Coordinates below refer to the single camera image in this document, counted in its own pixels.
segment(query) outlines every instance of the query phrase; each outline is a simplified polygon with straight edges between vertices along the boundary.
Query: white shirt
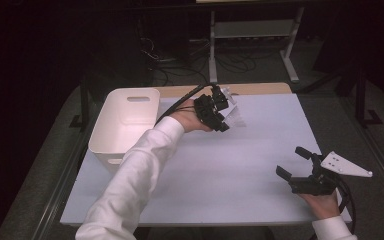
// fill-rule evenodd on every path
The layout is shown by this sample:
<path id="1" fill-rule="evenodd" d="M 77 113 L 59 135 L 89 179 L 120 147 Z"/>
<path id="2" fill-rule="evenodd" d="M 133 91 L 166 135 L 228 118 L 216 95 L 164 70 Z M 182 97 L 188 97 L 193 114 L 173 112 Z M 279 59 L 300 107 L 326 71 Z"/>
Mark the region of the white shirt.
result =
<path id="1" fill-rule="evenodd" d="M 146 131 L 124 155 L 117 173 L 89 209 L 76 239 L 135 239 L 133 232 L 140 213 L 184 133 L 182 125 L 171 117 L 163 118 Z M 313 227 L 319 240 L 357 239 L 350 234 L 341 217 L 316 221 Z"/>

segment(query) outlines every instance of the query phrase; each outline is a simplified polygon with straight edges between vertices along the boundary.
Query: white table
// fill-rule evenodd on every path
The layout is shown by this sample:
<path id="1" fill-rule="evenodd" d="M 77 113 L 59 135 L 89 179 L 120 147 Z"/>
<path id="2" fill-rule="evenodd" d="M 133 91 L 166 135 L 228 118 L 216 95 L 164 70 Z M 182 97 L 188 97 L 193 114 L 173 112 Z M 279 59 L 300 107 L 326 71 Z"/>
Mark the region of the white table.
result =
<path id="1" fill-rule="evenodd" d="M 162 98 L 161 112 L 178 98 Z M 275 173 L 311 174 L 302 146 L 320 153 L 295 94 L 236 96 L 246 127 L 192 132 L 180 141 L 139 226 L 285 225 L 314 220 L 308 206 Z M 80 225 L 111 174 L 87 152 L 61 223 Z M 345 221 L 350 215 L 345 210 Z"/>

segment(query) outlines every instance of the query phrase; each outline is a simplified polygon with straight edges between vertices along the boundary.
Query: white storage bin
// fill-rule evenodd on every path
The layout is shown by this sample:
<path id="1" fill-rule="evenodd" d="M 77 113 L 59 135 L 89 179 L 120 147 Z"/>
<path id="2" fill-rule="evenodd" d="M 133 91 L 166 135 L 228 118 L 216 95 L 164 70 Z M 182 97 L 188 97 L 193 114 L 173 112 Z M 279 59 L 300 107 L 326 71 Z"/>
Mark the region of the white storage bin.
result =
<path id="1" fill-rule="evenodd" d="M 111 173 L 117 171 L 126 151 L 154 127 L 159 102 L 160 92 L 154 88 L 122 88 L 108 94 L 89 149 Z"/>

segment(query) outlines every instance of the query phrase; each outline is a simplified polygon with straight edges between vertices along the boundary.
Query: dark floor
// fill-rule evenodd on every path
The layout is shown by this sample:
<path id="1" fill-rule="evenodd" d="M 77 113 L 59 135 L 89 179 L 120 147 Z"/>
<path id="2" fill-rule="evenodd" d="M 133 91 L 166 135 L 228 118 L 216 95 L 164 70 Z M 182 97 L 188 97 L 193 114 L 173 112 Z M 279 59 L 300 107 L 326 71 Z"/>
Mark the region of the dark floor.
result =
<path id="1" fill-rule="evenodd" d="M 277 53 L 284 46 L 282 40 L 267 40 L 264 45 L 267 47 L 240 49 L 239 53 L 239 49 L 229 48 L 229 45 L 219 48 L 219 83 L 286 82 L 294 91 L 301 89 L 325 75 L 312 70 L 321 44 L 317 40 L 296 43 L 291 59 L 301 80 L 298 84 L 289 82 Z M 232 63 L 226 64 L 249 52 L 253 53 L 253 58 L 236 62 L 233 67 Z M 154 73 L 154 85 L 196 85 L 208 76 L 206 57 L 187 66 L 193 70 L 185 70 L 184 66 L 180 69 L 177 64 L 159 64 Z M 338 80 L 311 93 L 300 94 L 299 99 L 322 151 L 334 150 L 374 172 L 371 179 L 347 177 L 346 181 L 357 206 L 357 236 L 367 240 L 384 239 L 384 95 L 376 86 L 368 84 L 367 107 L 379 114 L 383 124 L 365 129 L 354 118 L 354 93 L 349 97 L 335 94 Z M 59 217 L 75 180 L 73 171 L 67 169 L 77 167 L 90 131 L 90 127 L 84 132 L 69 128 L 73 117 L 80 114 L 79 92 L 77 88 L 61 109 L 1 227 L 0 239 L 74 239 L 76 228 L 61 225 Z M 99 106 L 92 106 L 91 116 L 98 113 L 94 109 Z M 271 228 L 278 240 L 308 239 L 312 235 L 310 224 Z"/>

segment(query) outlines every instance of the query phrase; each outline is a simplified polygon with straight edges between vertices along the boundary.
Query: person's hand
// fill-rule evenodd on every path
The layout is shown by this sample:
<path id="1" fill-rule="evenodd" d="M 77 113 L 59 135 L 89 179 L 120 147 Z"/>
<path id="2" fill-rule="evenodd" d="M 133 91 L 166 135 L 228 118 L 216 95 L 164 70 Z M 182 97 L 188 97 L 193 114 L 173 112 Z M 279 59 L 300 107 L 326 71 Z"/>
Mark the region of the person's hand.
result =
<path id="1" fill-rule="evenodd" d="M 336 191 L 331 195 L 314 196 L 311 194 L 298 194 L 302 197 L 313 210 L 318 219 L 326 219 L 339 216 L 338 198 Z"/>
<path id="2" fill-rule="evenodd" d="M 185 129 L 185 132 L 191 132 L 194 130 L 211 132 L 211 128 L 199 121 L 193 106 L 193 100 L 188 99 L 182 103 L 174 113 L 170 114 L 170 117 L 179 121 L 179 123 L 182 124 L 183 128 Z"/>

